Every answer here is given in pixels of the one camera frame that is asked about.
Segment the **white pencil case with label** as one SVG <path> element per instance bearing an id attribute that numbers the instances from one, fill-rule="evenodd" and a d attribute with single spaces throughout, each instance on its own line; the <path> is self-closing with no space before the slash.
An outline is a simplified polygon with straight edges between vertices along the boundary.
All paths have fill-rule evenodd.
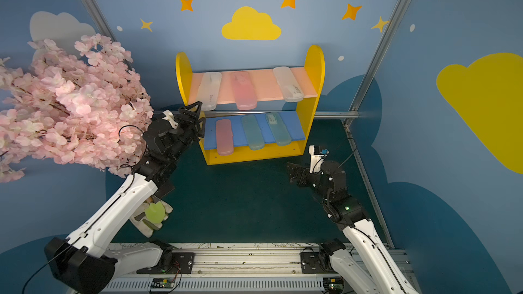
<path id="1" fill-rule="evenodd" d="M 305 98 L 303 90 L 289 67 L 274 68 L 272 73 L 286 102 L 300 102 Z"/>

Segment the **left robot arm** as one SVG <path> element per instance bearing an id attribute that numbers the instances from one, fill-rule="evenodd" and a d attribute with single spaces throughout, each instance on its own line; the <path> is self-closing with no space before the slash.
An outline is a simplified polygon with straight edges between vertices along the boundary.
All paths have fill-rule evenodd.
<path id="1" fill-rule="evenodd" d="M 145 243 L 110 250 L 109 244 L 146 200 L 174 189 L 170 177 L 181 155 L 204 137 L 202 102 L 165 111 L 142 134 L 147 148 L 131 174 L 112 197 L 66 238 L 53 238 L 44 248 L 55 279 L 79 293 L 100 293 L 113 279 L 154 268 L 167 255 L 168 245 Z"/>

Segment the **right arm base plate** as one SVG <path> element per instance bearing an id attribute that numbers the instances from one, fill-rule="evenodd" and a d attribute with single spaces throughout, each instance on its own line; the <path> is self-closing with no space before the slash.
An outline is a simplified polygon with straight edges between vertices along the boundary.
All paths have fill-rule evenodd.
<path id="1" fill-rule="evenodd" d="M 303 274 L 331 274 L 329 258 L 320 252 L 305 250 L 300 253 L 300 264 Z"/>

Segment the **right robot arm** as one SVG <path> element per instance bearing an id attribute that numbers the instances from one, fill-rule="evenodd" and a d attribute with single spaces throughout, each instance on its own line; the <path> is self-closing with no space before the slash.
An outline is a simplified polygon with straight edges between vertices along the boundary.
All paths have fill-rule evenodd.
<path id="1" fill-rule="evenodd" d="M 351 176 L 339 121 L 313 124 L 305 154 L 205 166 L 190 178 L 191 233 L 203 242 L 317 242 L 321 268 L 357 293 L 415 293 L 385 248 L 369 198 Z"/>

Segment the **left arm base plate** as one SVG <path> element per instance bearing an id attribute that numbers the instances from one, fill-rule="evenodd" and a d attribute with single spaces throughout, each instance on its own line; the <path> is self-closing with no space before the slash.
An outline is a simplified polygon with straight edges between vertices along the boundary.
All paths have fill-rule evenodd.
<path id="1" fill-rule="evenodd" d="M 163 253 L 158 264 L 137 270 L 137 274 L 190 274 L 192 273 L 195 253 L 169 251 Z"/>

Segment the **frosted white pencil case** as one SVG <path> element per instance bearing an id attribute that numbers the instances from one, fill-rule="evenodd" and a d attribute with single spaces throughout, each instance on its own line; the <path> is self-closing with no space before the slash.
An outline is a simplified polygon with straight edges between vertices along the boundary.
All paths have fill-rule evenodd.
<path id="1" fill-rule="evenodd" d="M 203 74 L 197 91 L 197 101 L 202 102 L 202 111 L 211 111 L 217 107 L 222 74 L 207 72 Z"/>

